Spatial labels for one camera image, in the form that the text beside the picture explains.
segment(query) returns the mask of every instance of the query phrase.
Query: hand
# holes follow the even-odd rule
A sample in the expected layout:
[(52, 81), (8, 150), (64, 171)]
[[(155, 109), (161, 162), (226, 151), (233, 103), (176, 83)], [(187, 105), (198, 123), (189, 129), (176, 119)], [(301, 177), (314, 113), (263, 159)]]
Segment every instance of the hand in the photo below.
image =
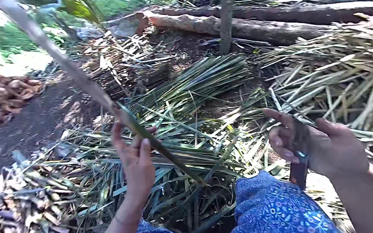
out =
[[(155, 181), (155, 167), (150, 158), (149, 139), (142, 140), (137, 135), (130, 145), (126, 145), (121, 140), (121, 129), (121, 124), (113, 125), (111, 143), (123, 162), (123, 170), (128, 182), (127, 196), (145, 202)], [(156, 127), (147, 130), (154, 133)]]
[[(271, 109), (263, 109), (263, 113), (282, 123), (282, 126), (273, 127), (269, 132), (272, 149), (283, 159), (298, 163), (299, 159), (288, 149), (291, 144), (293, 118)], [(322, 118), (316, 120), (316, 126), (318, 130), (309, 126), (310, 169), (329, 179), (363, 174), (368, 171), (369, 164), (364, 147), (348, 127)]]

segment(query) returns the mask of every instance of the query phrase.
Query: tree trunk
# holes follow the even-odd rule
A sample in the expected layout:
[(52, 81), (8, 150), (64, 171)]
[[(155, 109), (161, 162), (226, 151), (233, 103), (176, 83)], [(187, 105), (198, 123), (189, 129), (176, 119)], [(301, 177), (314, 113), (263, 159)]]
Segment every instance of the tree trunk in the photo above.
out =
[[(221, 18), (221, 7), (162, 9), (158, 13), (167, 15), (189, 14), (192, 16), (215, 16), (216, 18)], [(354, 13), (373, 15), (373, 2), (366, 1), (274, 8), (234, 7), (232, 17), (237, 19), (329, 25), (332, 22), (358, 23), (361, 19), (354, 16)]]
[[(154, 14), (151, 11), (143, 13), (156, 27), (174, 28), (218, 36), (221, 20), (210, 17), (195, 17), (191, 15), (169, 16)], [(236, 38), (266, 41), (274, 46), (290, 45), (297, 37), (313, 39), (324, 35), (326, 31), (337, 29), (336, 26), (313, 25), (303, 23), (268, 22), (256, 20), (232, 19), (232, 36)]]
[(227, 55), (231, 47), (232, 0), (221, 0), (220, 53)]

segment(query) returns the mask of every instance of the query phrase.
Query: blue floral fabric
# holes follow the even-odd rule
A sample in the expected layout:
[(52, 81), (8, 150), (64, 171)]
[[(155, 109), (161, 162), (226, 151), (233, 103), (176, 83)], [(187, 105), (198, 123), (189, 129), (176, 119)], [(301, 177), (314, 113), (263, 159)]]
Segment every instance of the blue floral fabric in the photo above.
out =
[[(337, 233), (329, 217), (300, 188), (268, 172), (241, 178), (235, 187), (237, 226), (232, 233)], [(170, 233), (141, 220), (138, 233)]]

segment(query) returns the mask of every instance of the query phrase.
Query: knife handle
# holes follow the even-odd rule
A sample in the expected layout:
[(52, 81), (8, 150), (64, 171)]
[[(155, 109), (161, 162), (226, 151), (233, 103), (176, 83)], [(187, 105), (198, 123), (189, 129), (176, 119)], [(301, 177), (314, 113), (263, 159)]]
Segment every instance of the knife handle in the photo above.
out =
[(308, 164), (290, 163), (290, 182), (299, 186), (301, 190), (306, 188), (306, 176), (308, 174)]

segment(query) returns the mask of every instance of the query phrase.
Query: dirt ground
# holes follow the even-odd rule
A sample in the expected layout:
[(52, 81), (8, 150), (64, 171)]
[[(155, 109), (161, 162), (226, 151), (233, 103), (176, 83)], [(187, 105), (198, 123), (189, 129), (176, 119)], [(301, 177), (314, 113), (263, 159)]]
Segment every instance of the dirt ground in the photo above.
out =
[(90, 125), (100, 115), (100, 105), (66, 78), (46, 86), (13, 120), (0, 126), (0, 171), (13, 163), (11, 151), (30, 156), (36, 149), (59, 139), (65, 128)]

